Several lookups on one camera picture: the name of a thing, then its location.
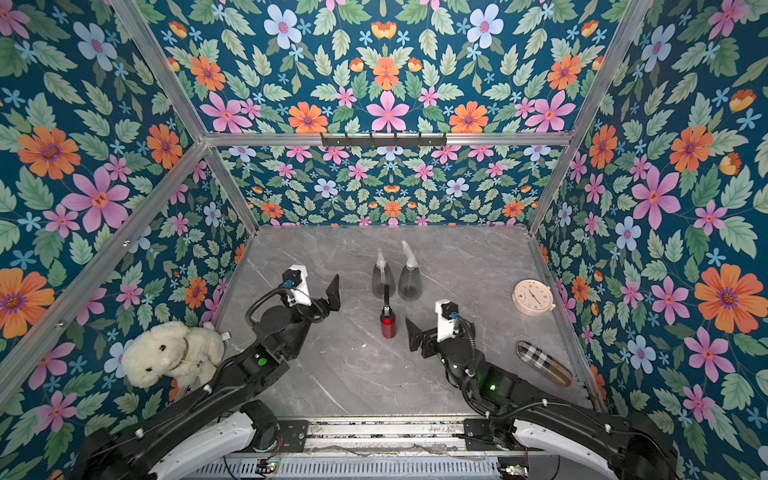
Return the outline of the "clear plastic spray bottle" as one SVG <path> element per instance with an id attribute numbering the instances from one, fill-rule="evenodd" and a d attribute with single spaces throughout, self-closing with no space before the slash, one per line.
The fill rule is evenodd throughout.
<path id="1" fill-rule="evenodd" d="M 423 292 L 421 272 L 418 268 L 409 270 L 405 264 L 401 270 L 398 282 L 398 294 L 405 301 L 418 300 Z"/>
<path id="2" fill-rule="evenodd" d="M 375 297 L 379 299 L 383 299 L 385 283 L 388 283 L 390 285 L 391 296 L 394 296 L 397 291 L 397 286 L 396 286 L 394 274 L 392 272 L 391 267 L 388 264 L 386 275 L 385 276 L 380 275 L 376 267 L 376 261 L 375 261 L 373 273 L 372 273 L 372 282 L 371 282 L 371 290 Z"/>

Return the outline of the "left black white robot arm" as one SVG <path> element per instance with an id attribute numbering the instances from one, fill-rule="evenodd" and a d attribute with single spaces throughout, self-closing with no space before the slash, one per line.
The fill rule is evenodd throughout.
<path id="1" fill-rule="evenodd" d="M 311 326 L 341 307 L 338 277 L 325 297 L 313 298 L 305 276 L 302 266 L 291 267 L 281 285 L 252 304 L 249 314 L 273 296 L 281 298 L 254 323 L 255 341 L 225 359 L 203 386 L 148 420 L 89 435 L 73 478 L 182 479 L 230 453 L 276 442 L 276 416 L 258 397 L 288 371 Z"/>

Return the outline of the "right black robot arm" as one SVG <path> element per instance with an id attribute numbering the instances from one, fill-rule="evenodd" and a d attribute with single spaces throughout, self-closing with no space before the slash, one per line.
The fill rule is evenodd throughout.
<path id="1" fill-rule="evenodd" d="M 675 479 L 677 450 L 646 417 L 598 412 L 556 398 L 485 360 L 474 325 L 440 341 L 438 330 L 405 321 L 409 349 L 436 357 L 467 406 L 484 418 L 487 443 L 499 449 L 537 449 L 564 457 L 612 479 Z"/>

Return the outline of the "small red object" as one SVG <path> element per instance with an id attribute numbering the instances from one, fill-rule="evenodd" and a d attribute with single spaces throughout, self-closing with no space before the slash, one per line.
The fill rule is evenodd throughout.
<path id="1" fill-rule="evenodd" d="M 380 315 L 381 332 L 385 339 L 393 339 L 397 334 L 396 315 L 390 305 L 388 296 L 384 297 L 384 305 Z"/>

